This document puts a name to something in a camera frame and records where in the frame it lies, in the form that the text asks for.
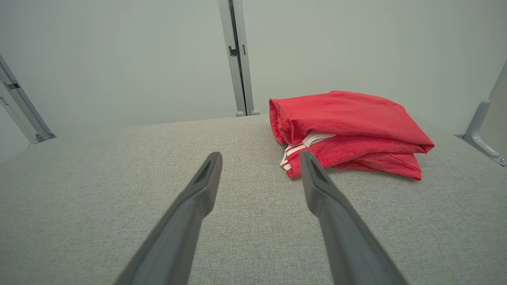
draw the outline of white stripe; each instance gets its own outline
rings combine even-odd
[[[302,149],[305,149],[305,148],[306,148],[306,146],[305,146],[305,145],[300,145],[300,146],[298,146],[298,147],[295,147],[295,148],[293,148],[293,149],[291,149],[291,150],[289,150],[289,151],[287,152],[287,156],[289,156],[289,155],[291,155],[291,154],[295,153],[295,152],[296,152],[296,151],[298,151],[298,150],[302,150]]]
[[[297,146],[300,146],[301,143],[297,144],[297,145],[288,145],[286,148],[285,148],[285,152],[287,152],[290,148],[295,148]]]
[[[287,150],[290,149],[290,148],[293,148],[297,145],[288,145],[286,148],[285,148],[285,151],[283,151],[283,158],[282,158],[282,162],[280,162],[280,166],[283,166],[286,162],[288,162],[287,160]]]

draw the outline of white wall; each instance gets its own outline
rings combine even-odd
[[[505,0],[243,0],[254,105],[346,90],[464,134],[507,58]]]
[[[22,152],[29,144],[7,111],[0,106],[0,163]]]
[[[0,26],[57,136],[236,114],[216,1],[3,0]]]

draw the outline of metal post base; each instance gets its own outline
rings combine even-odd
[[[488,113],[489,106],[491,105],[490,100],[484,100],[479,104],[477,111],[466,130],[465,137],[463,138],[467,143],[474,146],[476,149],[480,150],[482,153],[487,155],[492,160],[496,161],[498,164],[502,166],[506,166],[507,162],[505,158],[502,158],[499,152],[490,147],[487,143],[485,143],[481,139],[481,126],[484,122],[484,118],[486,118],[486,114]]]

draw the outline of light gray textured fabric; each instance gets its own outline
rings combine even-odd
[[[420,182],[329,170],[411,284],[506,284],[507,172],[419,122]],[[189,284],[330,284],[266,115],[52,139],[0,165],[0,284],[111,284],[205,157],[223,155]]]

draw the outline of fabric fold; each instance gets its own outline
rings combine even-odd
[[[421,180],[414,153],[434,144],[390,100],[345,91],[270,100],[275,139],[289,144],[280,164],[298,178],[299,153],[312,152],[324,168],[381,170]]]

